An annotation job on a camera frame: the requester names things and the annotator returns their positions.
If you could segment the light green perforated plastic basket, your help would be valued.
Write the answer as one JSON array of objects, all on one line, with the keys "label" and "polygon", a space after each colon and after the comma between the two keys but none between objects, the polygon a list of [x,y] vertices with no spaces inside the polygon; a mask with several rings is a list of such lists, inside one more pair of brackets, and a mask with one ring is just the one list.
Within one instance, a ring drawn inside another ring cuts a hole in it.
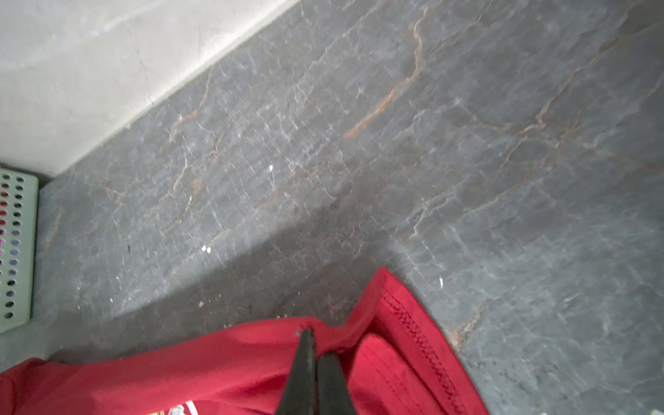
[{"label": "light green perforated plastic basket", "polygon": [[39,180],[1,170],[1,332],[31,317]]}]

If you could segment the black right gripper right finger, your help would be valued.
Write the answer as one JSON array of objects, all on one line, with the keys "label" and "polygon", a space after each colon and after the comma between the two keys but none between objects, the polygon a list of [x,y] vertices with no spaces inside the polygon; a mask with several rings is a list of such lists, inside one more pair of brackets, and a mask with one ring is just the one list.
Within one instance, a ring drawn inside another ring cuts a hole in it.
[{"label": "black right gripper right finger", "polygon": [[316,363],[318,413],[357,415],[339,356],[323,354]]}]

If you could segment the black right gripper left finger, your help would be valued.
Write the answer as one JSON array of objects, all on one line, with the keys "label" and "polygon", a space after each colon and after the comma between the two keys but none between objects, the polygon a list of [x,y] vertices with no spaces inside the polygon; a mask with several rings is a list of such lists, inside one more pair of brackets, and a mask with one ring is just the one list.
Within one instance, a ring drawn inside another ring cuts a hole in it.
[{"label": "black right gripper left finger", "polygon": [[292,367],[276,415],[316,413],[316,346],[313,331],[300,335]]}]

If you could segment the dark red printed t-shirt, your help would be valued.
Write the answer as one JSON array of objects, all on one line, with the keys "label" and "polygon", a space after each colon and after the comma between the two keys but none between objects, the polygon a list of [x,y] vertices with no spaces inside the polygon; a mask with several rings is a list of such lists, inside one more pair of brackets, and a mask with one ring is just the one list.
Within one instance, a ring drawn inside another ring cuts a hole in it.
[{"label": "dark red printed t-shirt", "polygon": [[245,323],[166,349],[70,365],[27,360],[1,375],[4,414],[273,414],[297,344],[339,355],[359,414],[484,414],[439,327],[380,269],[344,325],[314,317]]}]

